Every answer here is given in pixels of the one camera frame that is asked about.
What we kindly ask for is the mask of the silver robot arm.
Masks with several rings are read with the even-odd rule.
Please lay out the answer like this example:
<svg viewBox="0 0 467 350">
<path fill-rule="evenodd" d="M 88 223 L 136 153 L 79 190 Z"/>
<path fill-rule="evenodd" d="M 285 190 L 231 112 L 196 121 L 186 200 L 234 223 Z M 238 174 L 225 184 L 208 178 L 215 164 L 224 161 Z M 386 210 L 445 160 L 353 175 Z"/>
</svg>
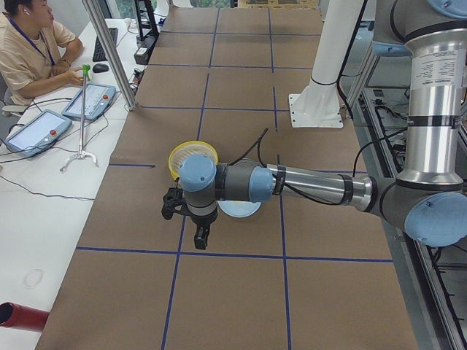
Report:
<svg viewBox="0 0 467 350">
<path fill-rule="evenodd" d="M 464 238 L 466 197 L 455 159 L 466 86 L 466 3 L 378 1 L 374 42 L 412 56 L 406 159 L 394 179 L 238 160 L 215 163 L 194 154 L 182 161 L 178 183 L 164 195 L 164 218 L 176 213 L 190 217 L 196 224 L 195 246 L 205 249 L 219 201 L 261 203 L 286 194 L 328 206 L 354 206 L 431 247 Z"/>
</svg>

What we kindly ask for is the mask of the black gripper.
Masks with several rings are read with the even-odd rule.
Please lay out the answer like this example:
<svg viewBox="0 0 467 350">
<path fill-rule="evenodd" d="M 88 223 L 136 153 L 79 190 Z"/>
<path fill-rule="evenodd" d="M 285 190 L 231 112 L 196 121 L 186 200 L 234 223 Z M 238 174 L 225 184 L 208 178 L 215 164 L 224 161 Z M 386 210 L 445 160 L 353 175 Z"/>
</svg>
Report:
<svg viewBox="0 0 467 350">
<path fill-rule="evenodd" d="M 190 216 L 192 222 L 197 225 L 194 235 L 194 245 L 196 249 L 206 249 L 208 247 L 209 226 L 217 219 L 218 214 L 208 214 Z"/>
</svg>

